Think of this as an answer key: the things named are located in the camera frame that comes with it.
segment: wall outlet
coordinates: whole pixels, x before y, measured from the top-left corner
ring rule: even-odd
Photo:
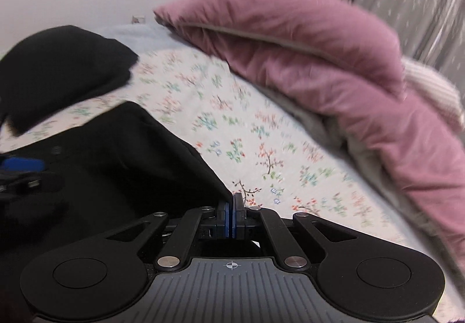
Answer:
[[[131,19],[131,24],[145,24],[145,16],[144,15],[133,16],[133,18]]]

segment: black cloth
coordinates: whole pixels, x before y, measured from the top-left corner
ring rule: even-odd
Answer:
[[[21,310],[19,276],[41,253],[156,211],[181,217],[232,198],[191,145],[132,102],[13,154],[43,159],[66,182],[60,192],[12,202],[0,216],[0,289]]]
[[[0,113],[23,133],[60,109],[122,87],[137,59],[117,40],[76,26],[38,32],[0,60]]]

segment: circular black pad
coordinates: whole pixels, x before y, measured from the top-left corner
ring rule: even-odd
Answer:
[[[396,288],[410,280],[410,268],[399,260],[388,257],[375,257],[362,261],[357,274],[368,285],[377,288]]]
[[[147,284],[131,243],[87,239],[47,252],[20,278],[27,302],[53,320],[99,320],[135,301]]]
[[[61,263],[53,271],[53,278],[65,288],[84,289],[98,284],[106,274],[106,265],[100,260],[83,257]]]
[[[436,308],[444,275],[428,256],[361,234],[330,249],[317,282],[342,311],[371,322],[404,322]]]

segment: blue object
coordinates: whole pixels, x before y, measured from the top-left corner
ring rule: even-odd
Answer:
[[[225,213],[225,237],[229,238],[229,204],[226,204]]]
[[[232,238],[235,239],[236,238],[236,209],[237,209],[237,206],[236,206],[236,199],[233,198],[232,199]]]
[[[0,169],[4,171],[42,172],[45,170],[45,163],[39,159],[11,157],[2,162]]]

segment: gray gripper base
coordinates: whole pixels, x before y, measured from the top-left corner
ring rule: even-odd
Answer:
[[[35,319],[34,323],[44,323]],[[155,277],[133,306],[99,323],[362,323],[329,305],[303,274],[271,259],[193,259]],[[436,322],[431,317],[411,321]]]

